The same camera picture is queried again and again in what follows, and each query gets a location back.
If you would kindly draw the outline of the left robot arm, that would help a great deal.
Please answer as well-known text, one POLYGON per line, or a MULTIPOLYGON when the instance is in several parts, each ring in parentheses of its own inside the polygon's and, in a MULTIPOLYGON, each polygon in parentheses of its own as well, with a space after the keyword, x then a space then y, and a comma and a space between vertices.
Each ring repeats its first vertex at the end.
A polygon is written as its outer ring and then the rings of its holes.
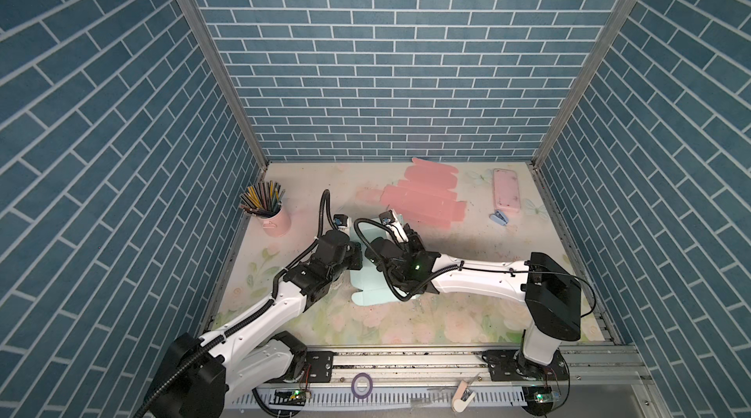
POLYGON ((348 219, 324 191, 314 241, 274 277, 271 293, 237 318, 168 348, 135 416, 218 417, 228 402, 270 379, 297 377, 305 345, 281 330, 329 294, 344 271, 362 267, 348 219))

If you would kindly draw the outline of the mint green paper box sheet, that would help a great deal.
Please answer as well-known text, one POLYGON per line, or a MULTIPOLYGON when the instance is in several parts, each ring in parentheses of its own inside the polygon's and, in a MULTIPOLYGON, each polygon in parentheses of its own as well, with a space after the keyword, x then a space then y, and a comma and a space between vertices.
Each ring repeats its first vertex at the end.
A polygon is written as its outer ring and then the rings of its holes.
MULTIPOLYGON (((373 222, 381 224, 379 217, 373 219, 373 222)), ((398 248, 397 253, 400 253, 405 244, 397 244, 388 229, 382 230, 379 226, 372 224, 359 224, 358 228, 373 249, 390 248, 391 244, 395 244, 398 248)), ((352 295, 352 301, 360 307, 398 302, 398 298, 388 288, 383 272, 377 267, 377 256, 363 242, 357 232, 353 232, 352 235, 353 240, 360 242, 363 249, 363 267, 361 271, 352 271, 350 275, 350 282, 356 289, 356 292, 352 295)))

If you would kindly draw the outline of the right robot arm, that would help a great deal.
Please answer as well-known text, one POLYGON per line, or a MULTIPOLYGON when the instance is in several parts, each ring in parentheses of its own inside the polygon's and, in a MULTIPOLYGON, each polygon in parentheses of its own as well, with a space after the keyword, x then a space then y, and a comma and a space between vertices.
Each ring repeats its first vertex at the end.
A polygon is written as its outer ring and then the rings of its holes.
POLYGON ((364 255, 383 274, 391 294, 408 302, 424 294, 469 294, 515 302, 530 324, 522 336, 518 363, 548 366, 563 342, 581 339, 583 289, 591 285, 550 256, 533 252, 522 261, 469 261, 429 251, 414 230, 399 242, 389 234, 369 240, 360 230, 364 255))

